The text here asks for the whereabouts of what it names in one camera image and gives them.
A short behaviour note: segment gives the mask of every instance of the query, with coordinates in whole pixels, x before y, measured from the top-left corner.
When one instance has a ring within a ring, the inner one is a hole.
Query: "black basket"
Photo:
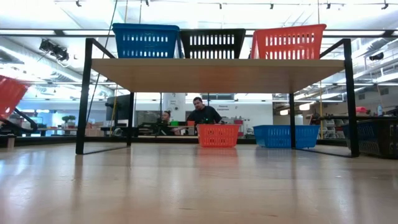
[[[370,155],[398,159],[397,124],[397,119],[358,122],[359,151]],[[347,145],[351,148],[348,124],[343,126],[343,131]]]
[[[185,58],[239,58],[246,29],[181,30]]]

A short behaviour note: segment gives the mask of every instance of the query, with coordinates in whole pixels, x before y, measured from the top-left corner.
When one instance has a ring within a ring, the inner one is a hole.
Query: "black metal table frame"
[[[90,77],[91,77],[91,66],[92,66],[92,54],[93,45],[99,48],[104,54],[109,58],[115,58],[106,48],[104,48],[98,41],[93,38],[86,39],[85,46],[85,65],[83,69],[83,80],[81,84],[81,97],[80,97],[80,108],[79,108],[79,120],[78,120],[78,130],[76,134],[76,154],[85,155],[97,152],[110,151],[115,149],[122,149],[131,146],[132,141],[132,114],[134,111],[134,93],[130,93],[130,107],[129,107],[129,119],[127,124],[127,145],[120,147],[112,147],[109,149],[103,149],[99,151],[84,152],[85,144],[85,130],[86,130],[86,117],[87,117],[87,106],[88,106],[88,90],[90,87]],[[339,46],[343,45],[344,48],[344,66],[346,74],[346,89],[347,89],[347,104],[348,104],[348,120],[349,120],[349,135],[351,136],[351,155],[345,157],[358,157],[359,156],[359,146],[358,146],[358,132],[356,125],[356,112],[355,112],[355,92],[354,92],[354,72],[353,72],[353,61],[351,58],[351,39],[341,39],[336,44],[332,45],[329,49],[324,51],[320,57],[324,57],[326,54],[337,49]],[[294,120],[294,93],[289,93],[289,105],[290,105],[290,137],[292,149],[295,148],[295,120]],[[317,152],[321,154],[328,154],[334,156],[344,156],[340,154],[330,154],[327,152],[320,152],[314,150],[298,149],[309,152]]]

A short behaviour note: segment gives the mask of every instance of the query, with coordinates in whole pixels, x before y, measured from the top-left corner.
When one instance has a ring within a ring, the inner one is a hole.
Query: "red basket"
[[[0,117],[7,119],[12,114],[27,89],[27,85],[0,75]]]
[[[325,24],[256,30],[251,58],[319,59]]]
[[[240,125],[199,124],[199,143],[202,147],[234,147]]]

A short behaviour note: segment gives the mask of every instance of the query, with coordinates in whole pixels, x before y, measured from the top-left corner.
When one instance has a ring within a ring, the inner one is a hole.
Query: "man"
[[[211,106],[205,106],[200,97],[193,99],[195,110],[188,116],[187,121],[194,121],[195,124],[219,123],[221,116]]]

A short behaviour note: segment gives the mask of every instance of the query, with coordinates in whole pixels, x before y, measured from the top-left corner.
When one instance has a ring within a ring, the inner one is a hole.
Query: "wooden floor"
[[[87,144],[101,149],[117,144]],[[397,223],[398,162],[239,145],[0,152],[0,223]]]

